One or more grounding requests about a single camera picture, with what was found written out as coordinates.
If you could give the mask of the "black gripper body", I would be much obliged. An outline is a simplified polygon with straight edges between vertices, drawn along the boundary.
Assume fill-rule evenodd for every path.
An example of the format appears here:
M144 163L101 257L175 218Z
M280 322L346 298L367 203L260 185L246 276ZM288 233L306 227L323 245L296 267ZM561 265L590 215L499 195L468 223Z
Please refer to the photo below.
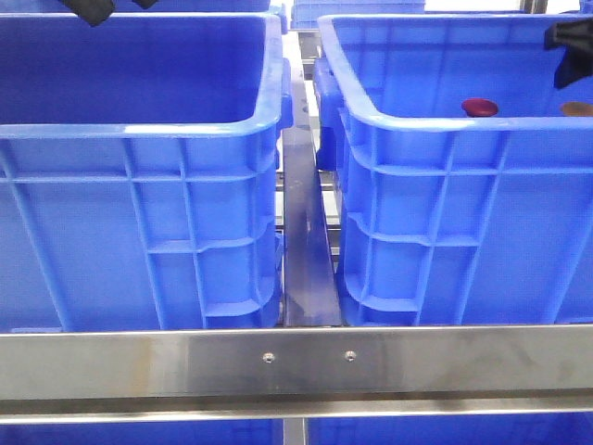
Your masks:
M545 31L544 47L565 50L554 74L556 89L592 76L592 18L552 24Z

